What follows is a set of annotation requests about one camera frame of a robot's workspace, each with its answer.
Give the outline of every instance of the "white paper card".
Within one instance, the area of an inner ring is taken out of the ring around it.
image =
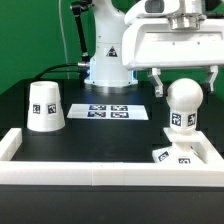
[[[143,105],[72,104],[68,118],[148,120]]]

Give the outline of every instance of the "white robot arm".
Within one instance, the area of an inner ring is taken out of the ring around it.
[[[206,19],[201,0],[142,0],[125,22],[130,27],[123,35],[123,64],[150,71],[157,97],[166,95],[162,69],[209,68],[206,91],[214,91],[218,66],[224,65],[224,22]]]

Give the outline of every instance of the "black table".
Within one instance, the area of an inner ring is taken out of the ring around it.
[[[144,105],[148,121],[65,119],[65,128],[26,128],[29,85],[22,80],[0,96],[0,136],[21,127],[14,161],[152,162],[152,150],[170,145],[163,127],[169,107],[148,82],[137,91],[100,94],[78,80],[57,80],[65,117],[72,103]],[[205,96],[198,129],[224,155],[224,102]],[[1,223],[223,223],[224,188],[0,185]]]

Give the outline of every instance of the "green wall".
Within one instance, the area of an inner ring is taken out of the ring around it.
[[[70,11],[71,0],[62,0],[62,14],[68,48],[69,62],[80,61],[80,47],[74,17]],[[134,0],[114,0],[113,4],[126,12]],[[223,11],[221,5],[216,11]],[[0,1],[0,93],[24,78],[32,78],[42,70],[65,63],[59,24],[58,0]],[[83,14],[84,32],[90,55],[95,51],[94,20],[92,12]],[[224,70],[216,80],[215,94],[224,100]],[[203,81],[202,69],[167,71],[163,81],[189,77]],[[140,80],[147,80],[139,73]]]

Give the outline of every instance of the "white cup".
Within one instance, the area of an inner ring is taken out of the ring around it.
[[[56,82],[30,84],[27,128],[38,132],[56,131],[65,126],[59,87]]]

